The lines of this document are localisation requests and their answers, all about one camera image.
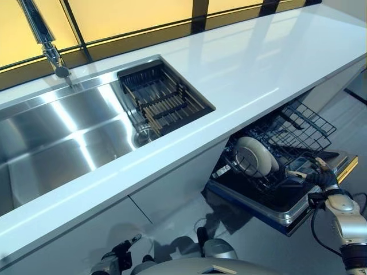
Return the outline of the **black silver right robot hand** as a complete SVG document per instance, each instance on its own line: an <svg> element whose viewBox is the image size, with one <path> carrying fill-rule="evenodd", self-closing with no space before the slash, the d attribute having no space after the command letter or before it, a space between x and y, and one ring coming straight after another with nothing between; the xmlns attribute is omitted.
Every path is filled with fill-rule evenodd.
<svg viewBox="0 0 367 275"><path fill-rule="evenodd" d="M339 183L336 174L330 168L330 166L321 158L307 158L307 161L311 163L313 173L307 174L305 172L294 171L285 169L285 175L295 178L302 178L305 182L319 186L323 191L328 188L339 188Z"/></svg>

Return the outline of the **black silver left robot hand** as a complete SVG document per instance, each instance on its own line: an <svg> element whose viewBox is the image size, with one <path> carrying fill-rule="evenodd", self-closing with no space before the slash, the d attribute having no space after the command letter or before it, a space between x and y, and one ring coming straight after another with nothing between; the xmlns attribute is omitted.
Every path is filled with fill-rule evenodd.
<svg viewBox="0 0 367 275"><path fill-rule="evenodd" d="M128 253L130 247L133 244L135 244L136 242L138 242L141 238L142 238L142 235L139 233L135 235L134 237L132 237L131 239L127 239L121 242L120 244L116 245L112 249L112 252L114 252L117 257L123 257L125 254Z"/></svg>

